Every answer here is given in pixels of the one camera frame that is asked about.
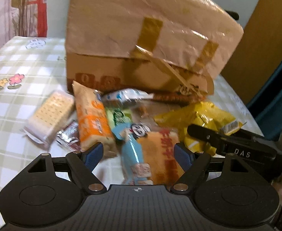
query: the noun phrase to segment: barcode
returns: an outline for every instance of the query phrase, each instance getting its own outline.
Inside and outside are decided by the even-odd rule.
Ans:
[[[235,130],[239,129],[239,122],[237,120],[234,120],[233,122],[230,122],[229,124],[223,126],[221,128],[221,131],[225,134],[228,135],[231,132],[234,132]]]

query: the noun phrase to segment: yellow flower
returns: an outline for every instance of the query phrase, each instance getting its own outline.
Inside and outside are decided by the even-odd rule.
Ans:
[[[7,82],[8,80],[6,78],[0,80],[0,87],[4,87]]]

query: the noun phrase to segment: brown packing tape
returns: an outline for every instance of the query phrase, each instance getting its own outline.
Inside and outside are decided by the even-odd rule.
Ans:
[[[150,52],[153,52],[154,48],[156,47],[156,42],[158,40],[160,30],[163,26],[163,22],[154,18],[147,18],[143,19],[141,32],[137,41],[137,46],[142,47]],[[124,79],[129,81],[134,79],[134,72],[139,68],[139,66],[144,63],[146,58],[139,52],[137,48],[134,48],[131,53],[130,57],[134,58],[127,58],[123,62],[123,66],[125,69],[123,70]]]
[[[134,50],[130,53],[130,56],[133,58],[139,58],[143,60],[136,61],[134,63],[126,63],[125,66],[129,66],[125,70],[126,76],[130,76],[133,72],[140,66],[144,60],[151,61],[155,64],[162,72],[170,75],[171,77],[178,80],[180,84],[185,85],[192,91],[196,92],[198,96],[202,96],[197,92],[183,77],[179,75],[168,63],[158,58],[152,56],[152,52],[156,47],[156,43],[163,26],[163,22],[154,18],[144,18],[141,32],[137,41],[137,45]]]
[[[183,77],[180,72],[174,70],[173,67],[171,67],[168,63],[159,58],[153,57],[152,52],[156,47],[162,26],[163,22],[160,20],[154,18],[144,18],[136,47],[130,53],[130,57],[133,59],[128,58],[124,60],[124,78],[126,80],[133,79],[134,72],[139,68],[139,66],[146,61],[150,61],[154,65],[156,65],[159,70],[161,70],[165,74],[170,75],[173,78],[167,84],[163,85],[162,88],[174,90],[180,84],[182,84],[189,88],[191,91],[194,91],[199,97],[202,97],[200,91],[197,91],[189,82],[187,82],[187,79],[192,77],[191,72],[187,72]],[[203,47],[201,55],[198,57],[195,63],[196,67],[191,71],[197,72],[204,68],[205,64],[214,56],[217,47],[218,44],[208,41]],[[207,94],[211,95],[214,93],[213,80],[205,69],[203,70],[203,76],[205,77],[207,82]]]
[[[207,41],[207,43],[204,45],[200,56],[197,58],[195,64],[192,68],[190,68],[191,71],[199,73],[204,66],[211,61],[211,59],[214,57],[214,54],[218,48],[218,44],[212,41]]]
[[[204,69],[204,67],[214,57],[217,48],[218,48],[217,43],[212,42],[212,41],[207,41],[201,51],[200,56],[197,58],[194,66],[189,69],[189,71],[195,74],[191,72],[187,72],[186,70],[183,70],[183,69],[180,69],[178,72],[179,75],[182,76],[183,79],[185,80],[189,80],[194,75],[196,75],[196,73],[204,77],[207,83],[207,94],[208,95],[214,94],[214,81],[212,77],[210,76],[210,74],[207,72],[207,70]],[[175,89],[174,83],[172,81],[169,81],[164,85],[164,88],[167,88],[168,90]]]
[[[175,80],[179,81],[179,84],[185,85],[187,88],[194,91],[198,96],[202,96],[200,92],[196,91],[190,84],[187,82],[179,73],[177,73],[168,63],[166,63],[163,60],[160,60],[159,58],[155,58],[152,56],[152,53],[140,48],[139,46],[136,46],[136,48],[140,51],[140,53],[143,54],[145,58],[147,58],[149,61],[151,61],[153,64],[155,64],[162,72],[169,74],[171,77],[173,77]]]

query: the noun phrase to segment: red chinese characters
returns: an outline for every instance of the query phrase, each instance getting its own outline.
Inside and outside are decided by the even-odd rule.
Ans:
[[[162,135],[160,140],[161,146],[164,149],[163,155],[165,156],[164,164],[167,172],[166,174],[170,182],[175,182],[179,176],[177,173],[177,163],[174,159],[174,146],[170,137],[170,131],[162,129],[159,133]]]

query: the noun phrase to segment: table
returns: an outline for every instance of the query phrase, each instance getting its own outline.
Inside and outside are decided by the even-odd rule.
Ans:
[[[0,190],[26,165],[45,151],[22,132],[26,120],[48,95],[66,90],[64,39],[14,37],[0,49],[0,80],[11,78],[20,83],[12,89],[9,82],[0,88]],[[222,76],[214,81],[215,93],[208,98],[229,111],[238,120],[247,122],[244,129],[262,134],[252,115]],[[53,143],[48,150],[52,157],[68,152]],[[109,187],[123,180],[120,157],[103,160],[93,171]],[[68,179],[64,173],[59,177]],[[0,227],[4,224],[0,214]]]

